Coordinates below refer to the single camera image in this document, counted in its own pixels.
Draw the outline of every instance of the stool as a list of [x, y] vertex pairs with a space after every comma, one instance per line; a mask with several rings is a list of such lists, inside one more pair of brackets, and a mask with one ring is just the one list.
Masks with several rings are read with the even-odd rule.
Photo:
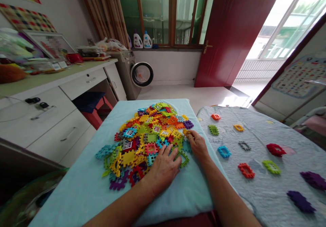
[[[97, 112], [112, 111], [113, 109], [104, 95], [104, 92], [85, 92], [72, 101], [96, 130], [98, 130], [102, 124], [102, 120]], [[100, 109], [104, 104], [110, 109]]]

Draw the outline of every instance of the washing machine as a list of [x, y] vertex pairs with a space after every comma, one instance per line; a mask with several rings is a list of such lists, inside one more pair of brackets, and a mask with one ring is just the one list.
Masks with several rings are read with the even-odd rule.
[[136, 62], [132, 50], [108, 52], [112, 58], [118, 59], [115, 63], [127, 100], [136, 100], [140, 90], [148, 86], [154, 77], [152, 67], [146, 62]]

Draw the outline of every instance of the red door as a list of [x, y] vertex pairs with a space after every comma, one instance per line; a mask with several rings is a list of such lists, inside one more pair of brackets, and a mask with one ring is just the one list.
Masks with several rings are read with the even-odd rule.
[[195, 87], [233, 84], [275, 1], [213, 1]]

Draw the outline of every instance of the hand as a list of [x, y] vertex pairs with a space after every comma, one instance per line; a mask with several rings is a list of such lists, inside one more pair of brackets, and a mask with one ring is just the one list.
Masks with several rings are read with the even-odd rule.
[[165, 148], [166, 146], [163, 146], [160, 149], [150, 171], [142, 179], [148, 181], [154, 196], [167, 189], [180, 171], [181, 157], [173, 161], [178, 154], [178, 148], [175, 148], [170, 155], [172, 144]]
[[189, 130], [189, 132], [191, 133], [188, 135], [191, 150], [193, 151], [196, 158], [202, 163], [210, 158], [205, 139], [194, 130]]

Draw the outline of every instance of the tile floor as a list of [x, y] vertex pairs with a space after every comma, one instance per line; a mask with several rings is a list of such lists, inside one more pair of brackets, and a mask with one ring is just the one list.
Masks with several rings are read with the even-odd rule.
[[233, 87], [242, 91], [246, 95], [254, 99], [262, 92], [265, 86], [268, 84], [267, 81], [262, 82], [237, 82], [233, 83]]
[[164, 85], [144, 87], [137, 100], [150, 99], [189, 99], [195, 114], [203, 106], [240, 106], [249, 107], [251, 99], [238, 97], [224, 87], [194, 88], [194, 85]]

